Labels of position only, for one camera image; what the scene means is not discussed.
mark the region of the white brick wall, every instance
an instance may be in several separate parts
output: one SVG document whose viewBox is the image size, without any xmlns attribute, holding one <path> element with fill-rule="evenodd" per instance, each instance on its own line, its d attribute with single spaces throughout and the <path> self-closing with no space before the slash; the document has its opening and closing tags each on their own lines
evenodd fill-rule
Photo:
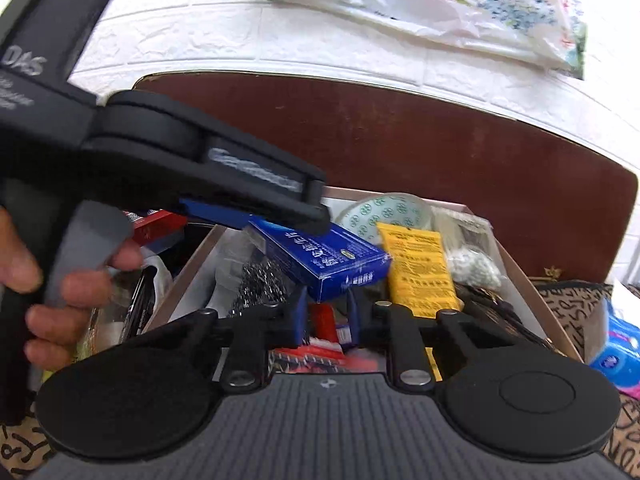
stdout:
<svg viewBox="0 0 640 480">
<path fill-rule="evenodd" d="M 640 6 L 588 2 L 586 81 L 262 0 L 113 0 L 73 81 L 105 93 L 167 70 L 256 70 L 409 89 L 536 124 L 640 174 Z M 640 240 L 640 203 L 611 277 Z"/>
</svg>

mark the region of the metal screw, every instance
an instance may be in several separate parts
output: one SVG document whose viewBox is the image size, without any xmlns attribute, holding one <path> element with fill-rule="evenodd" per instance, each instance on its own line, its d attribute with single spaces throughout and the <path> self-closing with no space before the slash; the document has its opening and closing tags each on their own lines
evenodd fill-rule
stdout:
<svg viewBox="0 0 640 480">
<path fill-rule="evenodd" d="M 227 382 L 229 386 L 242 388 L 243 386 L 251 386 L 255 383 L 255 377 L 245 370 L 234 370 L 228 375 Z"/>
<path fill-rule="evenodd" d="M 400 374 L 400 380 L 409 386 L 424 386 L 431 382 L 431 376 L 424 370 L 405 370 Z"/>
</svg>

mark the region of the brown wooden board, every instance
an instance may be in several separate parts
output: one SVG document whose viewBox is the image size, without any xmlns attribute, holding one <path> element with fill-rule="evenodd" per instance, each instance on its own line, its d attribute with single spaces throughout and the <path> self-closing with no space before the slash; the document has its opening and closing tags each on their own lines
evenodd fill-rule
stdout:
<svg viewBox="0 0 640 480">
<path fill-rule="evenodd" d="M 168 95 L 308 160 L 331 186 L 464 203 L 529 276 L 602 282 L 633 209 L 635 174 L 545 130 L 426 96 L 238 72 L 147 76 Z"/>
</svg>

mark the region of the blue tissue pack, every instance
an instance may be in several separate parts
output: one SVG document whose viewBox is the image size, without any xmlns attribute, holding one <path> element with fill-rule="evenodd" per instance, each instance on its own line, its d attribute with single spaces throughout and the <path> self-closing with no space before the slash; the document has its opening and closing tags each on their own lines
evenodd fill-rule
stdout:
<svg viewBox="0 0 640 480">
<path fill-rule="evenodd" d="M 339 225 L 322 236 L 308 236 L 262 219 L 245 229 L 251 241 L 292 280 L 308 287 L 315 301 L 340 296 L 350 286 L 386 277 L 391 256 Z"/>
<path fill-rule="evenodd" d="M 640 328 L 616 316 L 609 300 L 584 325 L 584 361 L 621 392 L 640 399 Z"/>
</svg>

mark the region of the hand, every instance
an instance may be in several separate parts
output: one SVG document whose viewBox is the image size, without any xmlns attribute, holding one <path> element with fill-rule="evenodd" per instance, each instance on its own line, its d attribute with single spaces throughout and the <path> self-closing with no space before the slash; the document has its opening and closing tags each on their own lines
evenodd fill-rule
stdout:
<svg viewBox="0 0 640 480">
<path fill-rule="evenodd" d="M 139 268 L 140 248 L 133 240 L 124 242 L 109 264 L 120 270 Z M 42 271 L 1 207 L 0 283 L 21 294 L 33 292 L 42 284 Z M 72 362 L 91 310 L 109 302 L 111 279 L 106 269 L 79 270 L 65 277 L 60 292 L 67 306 L 35 304 L 26 314 L 27 327 L 36 338 L 27 341 L 24 352 L 29 361 L 44 370 L 59 370 Z"/>
</svg>

